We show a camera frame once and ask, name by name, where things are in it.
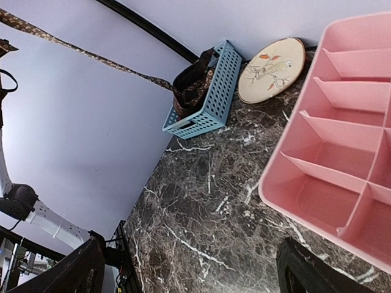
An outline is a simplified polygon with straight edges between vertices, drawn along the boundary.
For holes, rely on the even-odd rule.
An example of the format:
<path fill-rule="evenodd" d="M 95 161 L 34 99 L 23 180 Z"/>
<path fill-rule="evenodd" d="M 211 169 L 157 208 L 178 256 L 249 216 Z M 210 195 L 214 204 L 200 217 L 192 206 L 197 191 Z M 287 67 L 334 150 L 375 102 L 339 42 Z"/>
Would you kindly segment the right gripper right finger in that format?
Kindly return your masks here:
<path fill-rule="evenodd" d="M 372 292 L 334 270 L 292 237 L 279 245 L 276 263 L 280 292 Z"/>

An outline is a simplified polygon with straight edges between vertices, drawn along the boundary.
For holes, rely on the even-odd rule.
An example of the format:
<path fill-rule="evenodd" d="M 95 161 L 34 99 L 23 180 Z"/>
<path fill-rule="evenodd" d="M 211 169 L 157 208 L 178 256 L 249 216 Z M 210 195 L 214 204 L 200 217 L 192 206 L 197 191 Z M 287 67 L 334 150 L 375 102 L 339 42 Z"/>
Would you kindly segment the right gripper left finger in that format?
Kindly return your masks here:
<path fill-rule="evenodd" d="M 91 275 L 91 292 L 101 292 L 104 278 L 104 242 L 91 237 L 76 250 L 39 276 L 10 292 L 76 292 Z"/>

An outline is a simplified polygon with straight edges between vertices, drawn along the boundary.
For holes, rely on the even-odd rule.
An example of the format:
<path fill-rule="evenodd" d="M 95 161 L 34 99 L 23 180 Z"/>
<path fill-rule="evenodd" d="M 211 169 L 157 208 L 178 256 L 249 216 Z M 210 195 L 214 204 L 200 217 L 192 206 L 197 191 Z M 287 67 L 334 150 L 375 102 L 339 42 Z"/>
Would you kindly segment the brown floral tie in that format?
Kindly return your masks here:
<path fill-rule="evenodd" d="M 17 16 L 5 11 L 4 9 L 1 9 L 1 23 L 2 24 L 5 24 L 6 26 L 8 27 L 11 27 L 13 29 L 16 29 L 18 31 L 21 31 L 21 32 L 24 32 L 24 33 L 27 33 L 27 34 L 31 34 L 31 35 L 34 35 L 36 37 L 39 37 L 39 38 L 42 38 L 44 40 L 47 40 L 49 42 L 52 42 L 52 43 L 56 43 L 58 45 L 62 45 L 64 47 L 67 47 L 67 48 L 70 48 L 70 49 L 73 49 L 75 51 L 77 51 L 78 53 L 82 54 L 82 55 L 85 55 L 93 60 L 97 60 L 109 67 L 112 67 L 112 68 L 115 68 L 116 70 L 120 70 L 120 71 L 123 71 L 123 72 L 126 72 L 126 73 L 131 73 L 131 74 L 134 74 L 136 76 L 139 76 L 140 78 L 143 78 L 145 80 L 148 80 L 164 89 L 167 89 L 173 93 L 176 92 L 176 90 L 174 89 L 173 85 L 169 82 L 169 81 L 166 81 L 164 79 L 161 79 L 161 78 L 156 78 L 156 77 L 153 77 L 153 76 L 149 76 L 149 75 L 146 75 L 146 74 L 142 74 L 142 73 L 139 73 L 137 71 L 134 71 L 124 65 L 121 65 L 117 62 L 114 62 L 112 60 L 109 60 L 105 57 L 102 57 L 98 54 L 95 54 L 95 53 L 92 53 L 92 52 L 89 52 L 89 51 L 86 51 L 78 46 L 75 46 L 71 43 L 68 43 L 68 42 L 65 42 L 51 34 L 49 34 L 48 32 L 40 29 L 39 27 L 37 26 L 34 26 L 33 24 L 31 23 L 28 23 L 27 21 L 25 20 L 22 20 L 21 18 L 18 18 Z"/>

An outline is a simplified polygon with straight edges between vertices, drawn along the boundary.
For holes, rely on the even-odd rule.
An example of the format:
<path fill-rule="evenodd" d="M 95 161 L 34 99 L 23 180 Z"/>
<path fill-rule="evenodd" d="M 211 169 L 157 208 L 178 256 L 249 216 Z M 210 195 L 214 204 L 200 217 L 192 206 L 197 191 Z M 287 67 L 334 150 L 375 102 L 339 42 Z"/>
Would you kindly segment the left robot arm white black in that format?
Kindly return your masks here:
<path fill-rule="evenodd" d="M 73 249 L 90 239 L 96 239 L 103 250 L 106 248 L 103 236 L 80 228 L 55 213 L 39 199 L 31 186 L 13 183 L 7 170 L 4 150 L 1 150 L 1 212 L 17 222 L 39 227 Z"/>

